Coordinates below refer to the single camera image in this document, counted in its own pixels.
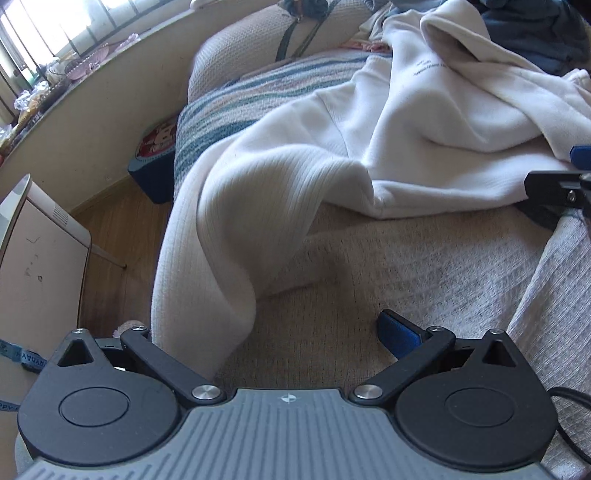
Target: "metal screw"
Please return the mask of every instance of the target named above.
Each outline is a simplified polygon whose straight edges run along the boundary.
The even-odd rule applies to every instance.
[[[360,385],[353,391],[355,397],[362,400],[374,400],[382,396],[384,391],[377,385]]]
[[[199,385],[191,394],[198,400],[214,400],[222,394],[222,391],[215,385]]]

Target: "gray plastic platform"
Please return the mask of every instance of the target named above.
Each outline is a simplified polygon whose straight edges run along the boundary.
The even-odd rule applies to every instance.
[[[20,480],[549,480],[539,464],[461,472],[417,453],[386,413],[338,390],[238,390],[192,410],[158,450],[120,465],[67,468],[36,461]]]

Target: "wooden floor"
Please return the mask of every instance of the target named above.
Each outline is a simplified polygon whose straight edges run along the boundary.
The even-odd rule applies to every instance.
[[[90,256],[80,325],[95,337],[111,337],[127,320],[150,324],[156,263],[170,208],[170,203],[153,204],[129,179],[113,187],[108,196],[74,212],[93,243],[127,263],[122,270]]]

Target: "baseboard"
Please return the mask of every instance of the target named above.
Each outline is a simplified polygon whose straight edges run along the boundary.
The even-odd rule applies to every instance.
[[[107,187],[105,190],[102,190],[93,197],[89,198],[87,201],[82,202],[77,207],[74,207],[69,212],[70,215],[76,218],[77,215],[80,215],[82,212],[85,212],[89,208],[94,207],[97,203],[100,203],[108,197],[120,192],[121,190],[128,188],[131,183],[134,183],[134,179],[131,178],[129,175],[126,175],[122,179],[117,180],[113,185]]]

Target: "window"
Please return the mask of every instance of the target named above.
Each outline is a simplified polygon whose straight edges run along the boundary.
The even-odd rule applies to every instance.
[[[162,9],[166,17],[153,13],[167,4],[173,8]],[[0,0],[0,123],[7,123],[7,114],[15,118],[14,99],[43,79],[40,67],[53,58],[84,57],[106,41],[142,33],[188,6],[189,0]],[[148,14],[154,17],[151,23],[142,20],[142,30],[128,31]]]

